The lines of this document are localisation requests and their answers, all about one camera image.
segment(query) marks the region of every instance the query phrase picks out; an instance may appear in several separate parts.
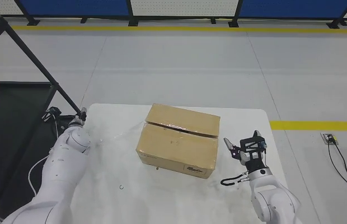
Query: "power outlet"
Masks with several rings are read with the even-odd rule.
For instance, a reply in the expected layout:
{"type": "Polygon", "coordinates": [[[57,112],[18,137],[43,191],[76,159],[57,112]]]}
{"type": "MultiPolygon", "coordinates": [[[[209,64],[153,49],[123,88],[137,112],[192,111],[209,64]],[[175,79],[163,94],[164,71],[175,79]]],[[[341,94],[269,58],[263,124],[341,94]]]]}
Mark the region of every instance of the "power outlet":
{"type": "Polygon", "coordinates": [[[334,143],[328,142],[328,139],[329,139],[328,135],[329,135],[329,134],[331,134],[332,137],[335,139],[336,145],[339,145],[339,143],[337,142],[337,139],[336,139],[335,135],[333,135],[332,133],[320,133],[320,135],[321,135],[321,137],[322,137],[324,143],[325,143],[326,145],[328,145],[328,144],[331,145],[331,146],[334,145],[334,143]]]}

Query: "cardboard box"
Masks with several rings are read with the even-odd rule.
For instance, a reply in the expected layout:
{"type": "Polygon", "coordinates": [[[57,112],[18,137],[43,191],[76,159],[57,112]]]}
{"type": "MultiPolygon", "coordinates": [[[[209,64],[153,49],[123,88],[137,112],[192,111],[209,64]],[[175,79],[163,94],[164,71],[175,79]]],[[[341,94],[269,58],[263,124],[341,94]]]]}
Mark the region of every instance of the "cardboard box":
{"type": "Polygon", "coordinates": [[[153,104],[136,151],[144,164],[207,179],[216,165],[219,116],[153,104]]]}

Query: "floor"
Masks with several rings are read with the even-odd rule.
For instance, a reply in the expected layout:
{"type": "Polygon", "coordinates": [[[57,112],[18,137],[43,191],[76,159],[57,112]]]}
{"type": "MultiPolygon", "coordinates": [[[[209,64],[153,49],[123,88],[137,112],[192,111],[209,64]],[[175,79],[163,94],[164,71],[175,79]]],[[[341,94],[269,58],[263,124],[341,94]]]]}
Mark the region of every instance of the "floor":
{"type": "MultiPolygon", "coordinates": [[[[40,25],[78,23],[42,20],[40,25]]],[[[88,24],[126,26],[97,20],[88,24]]],[[[175,22],[140,23],[146,24],[175,22]]],[[[241,27],[267,26],[325,28],[321,22],[241,22],[241,27]]],[[[158,102],[257,108],[270,120],[347,121],[347,34],[42,30],[18,34],[80,106],[158,102]]],[[[6,34],[0,36],[0,81],[46,81],[6,34]]],[[[74,113],[58,94],[52,105],[65,114],[74,113]]],[[[302,203],[298,214],[302,222],[347,223],[347,184],[331,165],[320,132],[273,134],[288,187],[302,203]]],[[[334,134],[347,161],[347,132],[334,134]]],[[[332,154],[343,170],[335,150],[332,154]]]]}

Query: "table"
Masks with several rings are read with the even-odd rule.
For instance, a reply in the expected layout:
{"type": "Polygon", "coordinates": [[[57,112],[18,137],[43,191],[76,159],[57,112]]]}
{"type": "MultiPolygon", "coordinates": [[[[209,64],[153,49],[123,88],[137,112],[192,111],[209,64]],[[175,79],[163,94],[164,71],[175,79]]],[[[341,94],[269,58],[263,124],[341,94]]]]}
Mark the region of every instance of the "table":
{"type": "Polygon", "coordinates": [[[231,158],[223,138],[239,144],[259,130],[268,145],[267,165],[287,186],[266,112],[182,107],[221,117],[216,168],[205,180],[141,163],[135,147],[150,108],[111,104],[89,108],[85,128],[92,149],[71,204],[75,223],[261,223],[250,202],[248,182],[231,187],[219,182],[245,171],[231,158]]]}

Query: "box flap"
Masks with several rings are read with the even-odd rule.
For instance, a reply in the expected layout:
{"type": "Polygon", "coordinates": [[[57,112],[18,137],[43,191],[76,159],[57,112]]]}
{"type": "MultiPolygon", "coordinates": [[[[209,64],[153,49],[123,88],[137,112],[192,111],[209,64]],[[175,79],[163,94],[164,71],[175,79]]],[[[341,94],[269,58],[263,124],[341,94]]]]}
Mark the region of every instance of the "box flap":
{"type": "Polygon", "coordinates": [[[137,151],[183,164],[214,170],[217,157],[216,138],[196,136],[157,125],[146,124],[137,151]]]}
{"type": "Polygon", "coordinates": [[[153,104],[146,117],[150,123],[215,137],[219,134],[219,120],[219,116],[162,104],[153,104]]]}

